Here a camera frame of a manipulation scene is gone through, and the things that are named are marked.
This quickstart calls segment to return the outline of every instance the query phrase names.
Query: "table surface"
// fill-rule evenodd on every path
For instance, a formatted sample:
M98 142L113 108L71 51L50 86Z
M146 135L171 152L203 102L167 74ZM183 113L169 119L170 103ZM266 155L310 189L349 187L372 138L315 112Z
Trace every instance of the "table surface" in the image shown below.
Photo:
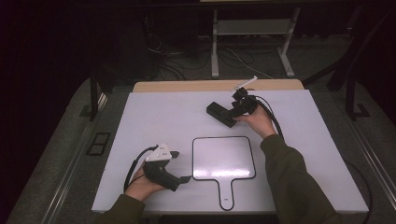
M230 89L241 82L137 83L124 108L92 210L104 212L111 207L122 193L123 181L132 161L147 147L166 142L171 149L179 151L179 157L171 160L166 169L172 175L185 176L192 175L194 169L191 161L194 139L245 136L251 145L256 175L232 183L234 205L226 214L274 213L260 137L243 122L228 128L205 112L211 102L230 108L233 101ZM309 174L318 181L335 210L341 213L366 212L367 206L315 102L301 82L293 79L256 80L246 88L255 89L249 93L269 102L282 127L285 141L303 154ZM192 179L188 184L180 185L176 192L163 190L155 193L145 204L147 215L225 212L220 206L216 181Z

